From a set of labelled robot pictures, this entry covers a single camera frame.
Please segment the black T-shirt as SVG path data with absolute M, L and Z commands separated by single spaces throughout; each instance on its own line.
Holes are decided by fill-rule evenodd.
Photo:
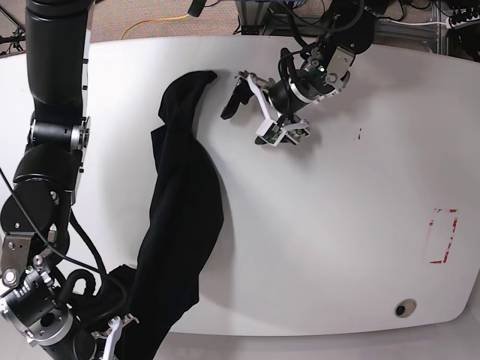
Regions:
M 151 132 L 157 180 L 137 265 L 110 272 L 127 290 L 124 311 L 139 321 L 117 343 L 119 359 L 153 359 L 170 329 L 200 300 L 200 273 L 224 224 L 221 185 L 193 135 L 194 115 L 212 70 L 186 73 L 163 93 Z

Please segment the white power strip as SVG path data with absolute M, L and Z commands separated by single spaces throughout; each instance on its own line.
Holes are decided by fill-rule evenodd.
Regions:
M 479 7 L 469 7 L 456 10 L 447 20 L 448 29 L 462 29 L 479 24 Z

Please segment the red tape rectangle marking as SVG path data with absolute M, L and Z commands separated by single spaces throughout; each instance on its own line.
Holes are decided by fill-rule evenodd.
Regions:
M 435 208 L 427 229 L 424 257 L 431 265 L 447 261 L 458 222 L 455 208 Z

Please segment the black tripod legs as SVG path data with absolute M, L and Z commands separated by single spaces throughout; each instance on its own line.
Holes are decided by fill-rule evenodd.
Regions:
M 1 57 L 23 54 L 26 51 L 24 25 L 1 6 Z

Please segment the aluminium frame post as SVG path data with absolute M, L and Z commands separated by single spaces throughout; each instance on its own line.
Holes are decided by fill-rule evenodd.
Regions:
M 261 35 L 266 27 L 270 1 L 234 1 L 241 35 Z

